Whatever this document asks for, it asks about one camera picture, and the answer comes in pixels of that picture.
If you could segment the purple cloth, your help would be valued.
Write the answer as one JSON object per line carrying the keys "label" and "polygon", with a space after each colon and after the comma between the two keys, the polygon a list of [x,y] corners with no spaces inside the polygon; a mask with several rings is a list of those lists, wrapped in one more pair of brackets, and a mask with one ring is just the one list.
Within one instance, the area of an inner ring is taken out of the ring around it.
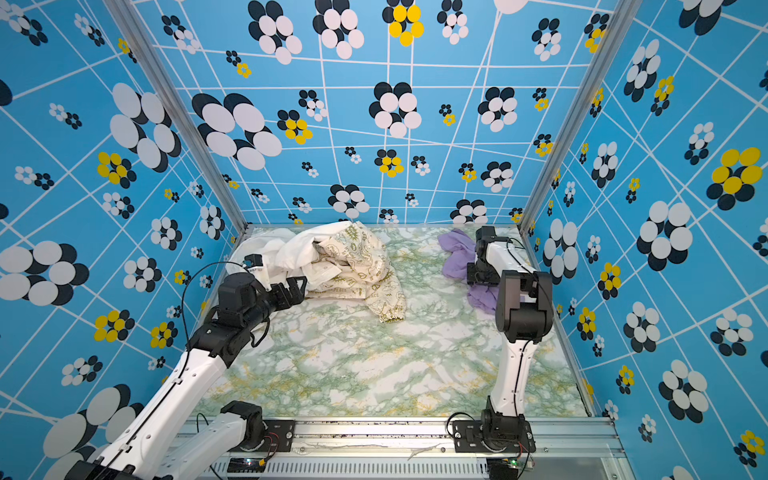
{"label": "purple cloth", "polygon": [[442,267],[445,277],[463,281],[468,287],[469,304],[488,314],[494,314],[497,306],[498,287],[468,283],[467,266],[475,261],[475,241],[464,231],[454,229],[438,236],[438,243],[449,254]]}

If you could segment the white cloth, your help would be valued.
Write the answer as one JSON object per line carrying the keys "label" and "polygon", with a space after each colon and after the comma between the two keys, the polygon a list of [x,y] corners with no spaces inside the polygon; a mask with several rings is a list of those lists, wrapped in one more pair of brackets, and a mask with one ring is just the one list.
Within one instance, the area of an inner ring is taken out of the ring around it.
{"label": "white cloth", "polygon": [[288,277],[305,276],[308,289],[316,290],[342,272],[330,260],[321,243],[352,225],[350,221],[343,221],[316,226],[299,233],[278,228],[253,234],[234,250],[230,261],[243,265],[248,255],[260,255],[262,266],[257,268],[255,276],[260,281],[266,280],[266,286],[285,282]]}

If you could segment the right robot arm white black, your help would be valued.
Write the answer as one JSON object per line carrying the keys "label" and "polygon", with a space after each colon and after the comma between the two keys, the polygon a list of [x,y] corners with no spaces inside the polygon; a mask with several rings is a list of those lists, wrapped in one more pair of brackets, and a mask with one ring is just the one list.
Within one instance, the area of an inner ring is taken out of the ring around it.
{"label": "right robot arm white black", "polygon": [[467,281],[498,289],[494,315],[504,346],[481,415],[481,442],[494,453],[510,447],[532,452],[525,392],[534,354],[553,325],[552,277],[526,264],[512,238],[483,226],[476,231],[475,260],[467,264]]}

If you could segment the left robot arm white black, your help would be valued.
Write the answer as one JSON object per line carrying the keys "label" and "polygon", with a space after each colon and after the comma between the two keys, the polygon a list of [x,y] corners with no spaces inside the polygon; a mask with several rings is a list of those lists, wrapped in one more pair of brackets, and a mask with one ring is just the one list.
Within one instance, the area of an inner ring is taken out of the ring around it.
{"label": "left robot arm white black", "polygon": [[69,467],[68,479],[196,479],[225,453],[265,449],[272,457],[279,438],[268,431],[261,407],[231,401],[210,424],[179,447],[172,443],[209,388],[247,346],[261,339],[273,313],[301,304],[308,280],[289,277],[264,287],[249,272],[228,275],[218,303],[188,340],[169,380],[147,407],[94,460]]}

